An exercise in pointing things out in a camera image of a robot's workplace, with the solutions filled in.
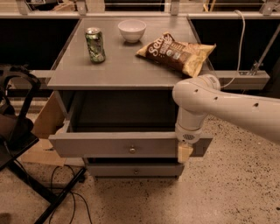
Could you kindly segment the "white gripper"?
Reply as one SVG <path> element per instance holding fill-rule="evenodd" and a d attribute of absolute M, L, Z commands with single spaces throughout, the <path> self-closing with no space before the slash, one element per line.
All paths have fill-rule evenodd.
<path fill-rule="evenodd" d="M 202 129 L 189 130 L 181 127 L 178 123 L 175 124 L 175 134 L 178 143 L 178 162 L 185 163 L 193 153 L 192 144 L 200 140 Z"/>

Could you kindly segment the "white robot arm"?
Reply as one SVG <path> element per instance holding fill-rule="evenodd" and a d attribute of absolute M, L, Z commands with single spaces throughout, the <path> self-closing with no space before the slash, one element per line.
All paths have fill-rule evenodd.
<path fill-rule="evenodd" d="M 178 105 L 175 134 L 180 163 L 186 162 L 194 152 L 208 115 L 280 144 L 279 99 L 222 92 L 218 78 L 212 74 L 178 82 L 172 98 Z"/>

